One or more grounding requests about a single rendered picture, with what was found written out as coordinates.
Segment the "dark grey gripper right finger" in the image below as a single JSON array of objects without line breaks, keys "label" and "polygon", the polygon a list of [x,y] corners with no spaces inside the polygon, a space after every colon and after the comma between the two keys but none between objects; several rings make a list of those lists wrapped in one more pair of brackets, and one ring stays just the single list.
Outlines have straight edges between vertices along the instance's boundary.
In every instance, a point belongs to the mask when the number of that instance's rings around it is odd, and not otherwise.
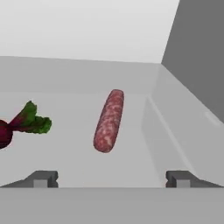
[{"label": "dark grey gripper right finger", "polygon": [[189,171],[167,171],[166,187],[190,188],[190,187],[219,187],[219,185],[199,179]]}]

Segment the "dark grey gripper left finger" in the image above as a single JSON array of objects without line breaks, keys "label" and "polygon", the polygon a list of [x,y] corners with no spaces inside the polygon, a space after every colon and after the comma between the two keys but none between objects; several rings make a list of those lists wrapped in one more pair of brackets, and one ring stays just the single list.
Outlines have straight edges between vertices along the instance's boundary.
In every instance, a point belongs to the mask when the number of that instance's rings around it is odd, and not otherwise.
[{"label": "dark grey gripper left finger", "polygon": [[59,175],[57,171],[35,171],[27,178],[9,183],[3,188],[58,188],[57,182]]}]

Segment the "dark red beet with leaves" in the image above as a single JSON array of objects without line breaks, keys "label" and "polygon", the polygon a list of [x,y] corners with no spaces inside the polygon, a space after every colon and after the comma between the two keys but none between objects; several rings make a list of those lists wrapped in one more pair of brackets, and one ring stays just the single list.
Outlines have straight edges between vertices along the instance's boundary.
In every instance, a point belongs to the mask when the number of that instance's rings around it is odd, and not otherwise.
[{"label": "dark red beet with leaves", "polygon": [[11,143],[15,131],[46,134],[51,129],[52,120],[49,117],[38,116],[37,111],[37,105],[28,101],[10,122],[0,119],[0,150]]}]

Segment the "white fridge shelf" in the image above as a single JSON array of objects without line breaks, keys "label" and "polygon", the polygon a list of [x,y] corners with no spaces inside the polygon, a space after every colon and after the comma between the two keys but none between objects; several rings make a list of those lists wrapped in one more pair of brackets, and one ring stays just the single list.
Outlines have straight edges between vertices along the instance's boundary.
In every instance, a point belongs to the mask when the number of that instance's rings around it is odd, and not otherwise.
[{"label": "white fridge shelf", "polygon": [[[114,88],[122,121],[103,154],[93,137]],[[50,170],[62,187],[162,187],[166,171],[188,170],[224,186],[224,123],[162,65],[0,56],[0,119],[28,101],[52,128],[14,134],[0,150],[0,185]]]}]

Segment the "red speckled salami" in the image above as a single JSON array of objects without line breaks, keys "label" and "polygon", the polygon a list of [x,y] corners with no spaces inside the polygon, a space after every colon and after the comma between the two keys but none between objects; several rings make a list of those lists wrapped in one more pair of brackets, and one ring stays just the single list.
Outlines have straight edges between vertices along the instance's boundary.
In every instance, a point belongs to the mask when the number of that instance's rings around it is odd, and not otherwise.
[{"label": "red speckled salami", "polygon": [[94,133],[94,147],[102,153],[110,152],[118,135],[123,115],[124,92],[113,89],[103,106]]}]

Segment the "grey fridge door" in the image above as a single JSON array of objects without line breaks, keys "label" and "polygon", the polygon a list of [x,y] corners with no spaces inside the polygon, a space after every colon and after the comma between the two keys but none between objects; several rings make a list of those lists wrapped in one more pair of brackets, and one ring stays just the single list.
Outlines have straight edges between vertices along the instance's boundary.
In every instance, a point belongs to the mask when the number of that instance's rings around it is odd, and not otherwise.
[{"label": "grey fridge door", "polygon": [[224,123],[224,0],[179,0],[162,65]]}]

